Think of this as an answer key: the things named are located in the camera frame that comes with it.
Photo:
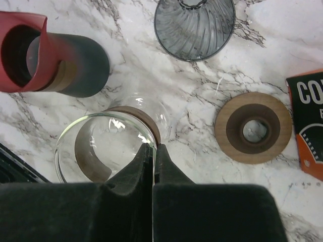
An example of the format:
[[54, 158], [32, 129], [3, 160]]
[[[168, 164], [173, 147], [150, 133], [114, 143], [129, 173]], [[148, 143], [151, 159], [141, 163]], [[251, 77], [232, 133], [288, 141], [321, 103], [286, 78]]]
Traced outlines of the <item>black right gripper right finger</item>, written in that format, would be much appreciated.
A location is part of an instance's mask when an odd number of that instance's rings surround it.
[[286, 241], [270, 192], [252, 184], [196, 184], [156, 154], [152, 189], [154, 241]]

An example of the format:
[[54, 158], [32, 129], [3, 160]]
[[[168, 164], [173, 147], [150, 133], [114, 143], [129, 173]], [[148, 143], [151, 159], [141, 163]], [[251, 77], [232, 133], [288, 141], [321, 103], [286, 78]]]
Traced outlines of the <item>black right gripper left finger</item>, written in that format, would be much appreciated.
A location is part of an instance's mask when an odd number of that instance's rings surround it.
[[1, 241], [151, 241], [152, 151], [102, 183], [1, 184]]

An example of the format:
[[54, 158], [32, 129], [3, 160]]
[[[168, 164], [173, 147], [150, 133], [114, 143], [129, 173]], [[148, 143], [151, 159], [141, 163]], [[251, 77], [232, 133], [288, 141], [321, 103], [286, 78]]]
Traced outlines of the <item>round wooden dripper base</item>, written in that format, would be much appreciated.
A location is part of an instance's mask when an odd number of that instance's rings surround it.
[[214, 124], [221, 150], [245, 164], [276, 158], [288, 145], [291, 134], [292, 120], [285, 105], [258, 92], [232, 98], [221, 108]]

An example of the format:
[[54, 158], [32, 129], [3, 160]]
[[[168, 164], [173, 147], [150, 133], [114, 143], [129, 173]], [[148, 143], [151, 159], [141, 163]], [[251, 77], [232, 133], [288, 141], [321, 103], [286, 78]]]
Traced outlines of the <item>coffee paper filter box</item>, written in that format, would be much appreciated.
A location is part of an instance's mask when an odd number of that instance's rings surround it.
[[322, 69], [286, 79], [301, 170], [322, 180]]

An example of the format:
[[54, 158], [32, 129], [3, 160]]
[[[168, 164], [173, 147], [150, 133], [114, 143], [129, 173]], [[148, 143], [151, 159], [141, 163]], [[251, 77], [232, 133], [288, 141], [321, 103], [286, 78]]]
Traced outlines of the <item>grey ribbed glass dripper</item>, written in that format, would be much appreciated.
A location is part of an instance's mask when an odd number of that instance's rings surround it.
[[227, 1], [159, 1], [154, 30], [173, 57], [202, 61], [218, 53], [234, 31], [235, 6]]

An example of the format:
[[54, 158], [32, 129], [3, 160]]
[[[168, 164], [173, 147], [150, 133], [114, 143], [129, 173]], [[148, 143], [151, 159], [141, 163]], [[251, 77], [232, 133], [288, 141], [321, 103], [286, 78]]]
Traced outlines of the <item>black front table rail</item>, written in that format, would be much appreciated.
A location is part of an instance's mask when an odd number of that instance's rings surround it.
[[49, 183], [49, 180], [3, 144], [0, 147], [0, 154], [1, 184]]

